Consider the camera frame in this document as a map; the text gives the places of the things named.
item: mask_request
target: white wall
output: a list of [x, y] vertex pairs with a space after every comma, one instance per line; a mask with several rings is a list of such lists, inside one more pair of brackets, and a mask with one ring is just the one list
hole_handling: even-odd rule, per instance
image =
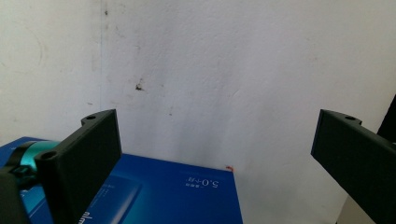
[[378, 129], [395, 4], [2, 1], [0, 143], [117, 108], [127, 153], [232, 165], [246, 223], [333, 224], [346, 194], [309, 155], [318, 112]]

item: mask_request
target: blue box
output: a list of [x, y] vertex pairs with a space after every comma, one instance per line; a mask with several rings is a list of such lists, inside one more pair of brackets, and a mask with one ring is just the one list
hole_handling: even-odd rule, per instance
[[[23, 137], [0, 147], [0, 166]], [[43, 189], [21, 191], [33, 224], [52, 223]], [[233, 173], [123, 154], [79, 223], [241, 224]]]

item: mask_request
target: black bracket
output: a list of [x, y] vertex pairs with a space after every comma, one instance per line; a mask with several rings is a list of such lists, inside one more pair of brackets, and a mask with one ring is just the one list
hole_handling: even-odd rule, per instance
[[35, 156], [36, 175], [15, 158], [0, 170], [0, 223], [30, 223], [19, 193], [21, 173], [38, 176], [55, 224], [79, 221], [121, 155], [116, 110], [81, 123], [58, 146]]

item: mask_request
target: dark spot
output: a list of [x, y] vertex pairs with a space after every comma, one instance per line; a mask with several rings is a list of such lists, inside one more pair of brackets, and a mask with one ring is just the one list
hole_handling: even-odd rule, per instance
[[140, 83], [137, 84], [137, 85], [136, 85], [136, 90], [137, 90], [137, 91], [143, 91], [142, 84], [140, 84]]

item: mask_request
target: wall stain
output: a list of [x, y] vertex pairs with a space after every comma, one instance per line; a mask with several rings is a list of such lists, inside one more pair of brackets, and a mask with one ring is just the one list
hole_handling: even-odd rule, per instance
[[140, 81], [139, 81], [139, 83], [137, 83], [136, 84], [136, 87], [135, 87], [135, 89], [137, 90], [137, 91], [144, 91], [143, 90], [143, 78], [140, 78]]

